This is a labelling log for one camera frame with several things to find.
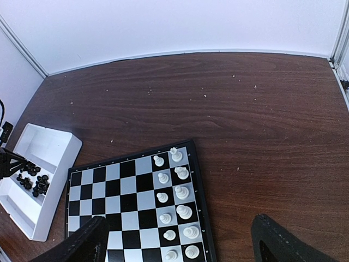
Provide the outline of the white pawn three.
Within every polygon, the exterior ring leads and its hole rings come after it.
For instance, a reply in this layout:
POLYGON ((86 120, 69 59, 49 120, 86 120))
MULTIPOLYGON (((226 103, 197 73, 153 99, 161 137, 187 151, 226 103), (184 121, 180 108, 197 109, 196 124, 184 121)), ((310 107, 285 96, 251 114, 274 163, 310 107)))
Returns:
POLYGON ((169 196, 166 193, 157 193, 157 198, 160 203, 166 203, 169 196))

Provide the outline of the white bishop near side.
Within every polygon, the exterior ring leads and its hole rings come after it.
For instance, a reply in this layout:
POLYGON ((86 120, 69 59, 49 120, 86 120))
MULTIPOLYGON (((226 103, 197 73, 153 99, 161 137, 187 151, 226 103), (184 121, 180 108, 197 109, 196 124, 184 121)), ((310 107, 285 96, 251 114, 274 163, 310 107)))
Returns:
POLYGON ((200 249, 195 245, 189 245, 185 249, 185 256, 188 259, 196 259, 200 255, 200 249))

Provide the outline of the white king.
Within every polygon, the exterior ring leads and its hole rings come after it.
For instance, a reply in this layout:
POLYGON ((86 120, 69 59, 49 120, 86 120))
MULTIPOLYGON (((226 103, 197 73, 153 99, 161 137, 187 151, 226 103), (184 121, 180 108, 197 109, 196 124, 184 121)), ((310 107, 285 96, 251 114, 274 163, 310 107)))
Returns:
POLYGON ((178 205, 176 207, 176 212, 180 216, 181 219, 190 219, 192 216, 192 209, 189 206, 178 205))

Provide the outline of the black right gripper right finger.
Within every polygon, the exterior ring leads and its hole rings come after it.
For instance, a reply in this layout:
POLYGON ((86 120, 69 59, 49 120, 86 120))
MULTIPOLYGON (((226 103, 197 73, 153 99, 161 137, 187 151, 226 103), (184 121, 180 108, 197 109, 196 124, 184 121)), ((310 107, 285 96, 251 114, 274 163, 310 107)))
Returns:
POLYGON ((251 237, 255 261, 335 261, 264 213, 254 218, 251 237))

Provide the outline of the right aluminium frame post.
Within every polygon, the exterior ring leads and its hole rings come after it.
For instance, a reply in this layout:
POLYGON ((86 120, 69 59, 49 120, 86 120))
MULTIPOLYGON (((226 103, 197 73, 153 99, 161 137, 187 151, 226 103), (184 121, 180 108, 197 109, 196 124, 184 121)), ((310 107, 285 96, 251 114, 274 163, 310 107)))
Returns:
POLYGON ((330 56, 330 62, 335 70, 338 70, 344 63, 348 50, 348 0, 345 1, 344 12, 341 19, 338 35, 330 56))

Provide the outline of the white rook far corner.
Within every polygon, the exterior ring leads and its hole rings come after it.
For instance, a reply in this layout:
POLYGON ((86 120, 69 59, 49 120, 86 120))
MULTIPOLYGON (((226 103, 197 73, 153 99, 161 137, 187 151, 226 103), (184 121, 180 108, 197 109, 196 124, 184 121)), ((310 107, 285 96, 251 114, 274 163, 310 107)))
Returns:
POLYGON ((172 147, 170 149, 171 158, 174 162, 178 163, 183 159, 183 154, 177 148, 172 147))

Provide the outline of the white bishop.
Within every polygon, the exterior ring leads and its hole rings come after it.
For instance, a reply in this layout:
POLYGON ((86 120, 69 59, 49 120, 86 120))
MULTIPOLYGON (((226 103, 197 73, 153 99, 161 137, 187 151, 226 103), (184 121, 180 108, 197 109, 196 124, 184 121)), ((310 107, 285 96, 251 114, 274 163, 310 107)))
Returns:
POLYGON ((188 259, 196 259, 200 255, 200 249, 195 245, 189 245, 185 249, 185 256, 188 259))
POLYGON ((189 196, 189 190, 185 186, 175 186, 174 191, 176 197, 180 200, 184 200, 189 196))

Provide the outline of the white pawn two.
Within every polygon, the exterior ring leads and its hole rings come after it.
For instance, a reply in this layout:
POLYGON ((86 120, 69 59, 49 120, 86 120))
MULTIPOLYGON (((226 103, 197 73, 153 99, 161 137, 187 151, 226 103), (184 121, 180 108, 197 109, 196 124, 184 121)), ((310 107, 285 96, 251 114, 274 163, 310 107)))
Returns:
POLYGON ((161 184, 167 184, 170 180, 168 174, 165 174, 165 173, 158 173, 158 180, 161 184))

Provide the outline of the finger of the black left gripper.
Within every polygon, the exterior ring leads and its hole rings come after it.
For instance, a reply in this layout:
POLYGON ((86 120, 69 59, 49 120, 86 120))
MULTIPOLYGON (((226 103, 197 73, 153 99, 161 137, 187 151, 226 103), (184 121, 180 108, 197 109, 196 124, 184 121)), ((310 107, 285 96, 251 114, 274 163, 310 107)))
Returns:
POLYGON ((1 147, 1 180, 24 168, 28 161, 22 156, 1 147))

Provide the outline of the black and grey chessboard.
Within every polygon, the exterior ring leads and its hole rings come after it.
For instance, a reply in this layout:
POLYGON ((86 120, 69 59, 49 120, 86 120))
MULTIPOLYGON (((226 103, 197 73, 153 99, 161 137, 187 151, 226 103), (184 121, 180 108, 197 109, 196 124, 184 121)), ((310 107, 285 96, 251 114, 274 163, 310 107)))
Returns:
POLYGON ((104 162, 70 168, 67 179, 65 205, 65 235, 71 236, 91 218, 102 216, 110 225, 106 261, 216 261, 212 230, 193 140, 118 157, 104 162), (183 159, 172 160, 170 149, 177 148, 183 159), (164 165, 155 165, 153 157, 164 159, 164 165), (189 171, 186 180, 178 178, 174 169, 184 166, 189 171), (168 174, 170 180, 161 184, 158 173, 168 174), (189 196, 180 200, 175 186, 185 186, 189 196), (160 203, 157 193, 166 193, 169 199, 160 203), (192 209, 190 219, 181 219, 178 205, 192 209), (172 221, 162 224, 159 216, 170 213, 172 221), (196 239, 183 235, 189 226, 200 229, 196 239), (164 239, 167 230, 174 230, 173 241, 164 239), (200 249, 196 259, 188 259, 185 249, 195 245, 200 249), (166 260, 169 250, 176 250, 176 260, 166 260))

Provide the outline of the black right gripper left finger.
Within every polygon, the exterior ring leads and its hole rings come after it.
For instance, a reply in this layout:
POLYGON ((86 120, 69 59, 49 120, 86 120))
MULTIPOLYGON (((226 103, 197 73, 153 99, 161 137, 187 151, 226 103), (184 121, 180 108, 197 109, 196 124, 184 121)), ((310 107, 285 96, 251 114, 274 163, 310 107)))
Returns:
POLYGON ((32 261, 104 261, 109 231, 106 218, 95 216, 63 242, 32 261))

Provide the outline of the aluminium frame post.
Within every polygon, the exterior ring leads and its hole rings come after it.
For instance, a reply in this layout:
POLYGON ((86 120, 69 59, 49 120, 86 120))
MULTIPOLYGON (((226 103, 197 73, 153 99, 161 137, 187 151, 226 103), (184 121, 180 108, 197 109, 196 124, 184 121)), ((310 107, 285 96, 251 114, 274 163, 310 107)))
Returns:
POLYGON ((31 52, 25 47, 25 44, 20 40, 16 33, 11 29, 4 17, 0 16, 1 31, 9 39, 15 49, 21 54, 21 56, 34 68, 34 70, 43 78, 49 76, 44 67, 37 61, 37 59, 31 54, 31 52))
POLYGON ((344 63, 348 50, 348 0, 345 1, 344 12, 341 19, 338 35, 330 56, 330 62, 335 70, 338 70, 344 63))

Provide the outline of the white compartment tray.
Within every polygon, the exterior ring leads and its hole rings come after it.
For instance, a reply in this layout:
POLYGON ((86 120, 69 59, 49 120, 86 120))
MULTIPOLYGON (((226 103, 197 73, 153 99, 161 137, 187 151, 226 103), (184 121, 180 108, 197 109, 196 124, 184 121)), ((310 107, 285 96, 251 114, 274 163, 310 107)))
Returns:
POLYGON ((20 169, 1 181, 1 205, 29 240, 45 242, 68 170, 82 141, 70 132, 27 124, 13 150, 33 163, 37 174, 20 169))

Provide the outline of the left aluminium frame post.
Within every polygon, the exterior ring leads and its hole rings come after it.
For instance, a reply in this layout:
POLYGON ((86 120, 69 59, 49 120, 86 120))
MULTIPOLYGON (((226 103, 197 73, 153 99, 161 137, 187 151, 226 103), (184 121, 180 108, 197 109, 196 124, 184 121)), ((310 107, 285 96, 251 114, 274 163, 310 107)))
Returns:
POLYGON ((1 31, 9 39, 15 49, 21 54, 21 56, 34 68, 34 70, 43 78, 49 76, 44 67, 37 61, 37 59, 31 54, 31 52, 25 47, 25 44, 20 40, 16 33, 11 29, 4 17, 0 16, 1 31))

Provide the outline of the white pawn four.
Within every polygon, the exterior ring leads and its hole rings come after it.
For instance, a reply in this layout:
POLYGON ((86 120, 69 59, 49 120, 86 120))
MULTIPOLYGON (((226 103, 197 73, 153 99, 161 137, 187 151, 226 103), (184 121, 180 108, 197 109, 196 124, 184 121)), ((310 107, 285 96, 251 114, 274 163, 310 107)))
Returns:
POLYGON ((172 221, 172 216, 170 213, 163 213, 159 216, 159 219, 162 224, 169 224, 172 221))

